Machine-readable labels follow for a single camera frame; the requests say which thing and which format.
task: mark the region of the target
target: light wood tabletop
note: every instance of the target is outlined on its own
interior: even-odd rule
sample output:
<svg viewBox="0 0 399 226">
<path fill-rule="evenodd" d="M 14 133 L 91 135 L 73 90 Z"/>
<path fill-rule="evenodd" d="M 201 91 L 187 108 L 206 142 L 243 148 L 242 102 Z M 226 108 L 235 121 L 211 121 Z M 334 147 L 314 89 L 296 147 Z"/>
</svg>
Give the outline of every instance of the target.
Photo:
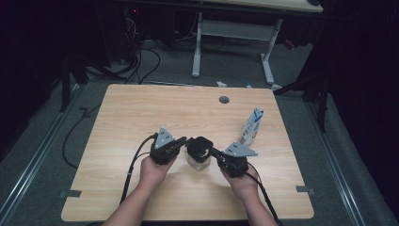
<svg viewBox="0 0 399 226">
<path fill-rule="evenodd" d="M 243 5 L 260 8 L 275 8 L 303 12 L 323 11 L 321 6 L 313 6 L 308 2 L 308 0 L 203 0 L 203 2 Z"/>
<path fill-rule="evenodd" d="M 227 96 L 227 104 L 219 102 Z M 263 110 L 258 135 L 248 157 L 280 218 L 312 218 L 293 148 L 270 89 L 111 85 L 104 96 L 68 197 L 65 221 L 106 220 L 120 204 L 126 172 L 141 142 L 163 126 L 176 138 L 206 137 L 223 151 L 240 136 L 255 107 Z M 141 150 L 148 152 L 150 140 Z M 145 220 L 232 220 L 247 218 L 220 172 L 216 159 L 202 171 L 187 164 L 182 147 L 164 183 L 148 206 Z M 136 161 L 129 193 L 136 187 Z"/>
</svg>

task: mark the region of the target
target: hand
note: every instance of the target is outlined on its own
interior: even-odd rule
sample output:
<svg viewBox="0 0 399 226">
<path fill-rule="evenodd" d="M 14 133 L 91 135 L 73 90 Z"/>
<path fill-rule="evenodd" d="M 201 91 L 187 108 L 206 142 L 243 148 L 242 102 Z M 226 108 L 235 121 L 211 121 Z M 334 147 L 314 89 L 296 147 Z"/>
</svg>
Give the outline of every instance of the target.
<svg viewBox="0 0 399 226">
<path fill-rule="evenodd" d="M 175 160 L 176 157 L 167 165 L 158 165 L 149 156 L 143 158 L 141 160 L 140 181 L 137 186 L 143 186 L 154 191 L 162 184 Z"/>
<path fill-rule="evenodd" d="M 234 195 L 241 201 L 244 202 L 252 198 L 253 196 L 258 197 L 258 184 L 247 175 L 243 175 L 238 178 L 231 178 L 225 171 L 221 169 L 224 177 L 231 185 L 231 190 Z M 251 166 L 248 166 L 247 173 L 257 178 L 258 175 L 255 169 Z"/>
</svg>

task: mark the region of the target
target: person's left arm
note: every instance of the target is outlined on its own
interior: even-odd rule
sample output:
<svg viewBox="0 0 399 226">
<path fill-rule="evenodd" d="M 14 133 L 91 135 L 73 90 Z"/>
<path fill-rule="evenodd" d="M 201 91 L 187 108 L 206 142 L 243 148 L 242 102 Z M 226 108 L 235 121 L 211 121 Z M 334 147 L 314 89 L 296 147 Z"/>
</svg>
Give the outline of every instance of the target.
<svg viewBox="0 0 399 226">
<path fill-rule="evenodd" d="M 167 165 L 157 165 L 150 157 L 145 157 L 141 161 L 137 187 L 103 225 L 140 225 L 153 191 L 162 184 L 175 160 L 176 158 Z"/>
</svg>

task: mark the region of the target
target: person's right arm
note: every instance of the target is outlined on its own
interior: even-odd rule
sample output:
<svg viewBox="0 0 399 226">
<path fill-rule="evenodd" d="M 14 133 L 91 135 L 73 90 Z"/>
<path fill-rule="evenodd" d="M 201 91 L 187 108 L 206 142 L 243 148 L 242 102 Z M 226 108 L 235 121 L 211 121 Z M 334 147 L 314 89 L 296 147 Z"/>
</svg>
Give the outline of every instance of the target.
<svg viewBox="0 0 399 226">
<path fill-rule="evenodd" d="M 258 195 L 258 184 L 249 176 L 244 175 L 239 178 L 231 178 L 222 170 L 226 180 L 231 185 L 231 190 L 238 200 L 244 205 L 247 211 L 247 218 L 251 226 L 277 226 L 272 215 L 264 207 Z M 253 167 L 248 166 L 250 175 L 257 178 L 256 171 Z"/>
</svg>

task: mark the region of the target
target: person's left hand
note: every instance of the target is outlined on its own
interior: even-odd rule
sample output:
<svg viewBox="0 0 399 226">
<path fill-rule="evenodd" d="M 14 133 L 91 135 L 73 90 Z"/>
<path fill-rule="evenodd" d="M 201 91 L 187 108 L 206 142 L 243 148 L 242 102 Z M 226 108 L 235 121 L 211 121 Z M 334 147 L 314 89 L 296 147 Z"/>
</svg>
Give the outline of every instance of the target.
<svg viewBox="0 0 399 226">
<path fill-rule="evenodd" d="M 137 186 L 144 186 L 151 191 L 155 190 L 164 181 L 168 170 L 177 157 L 167 165 L 158 165 L 149 156 L 141 160 L 140 181 Z"/>
</svg>

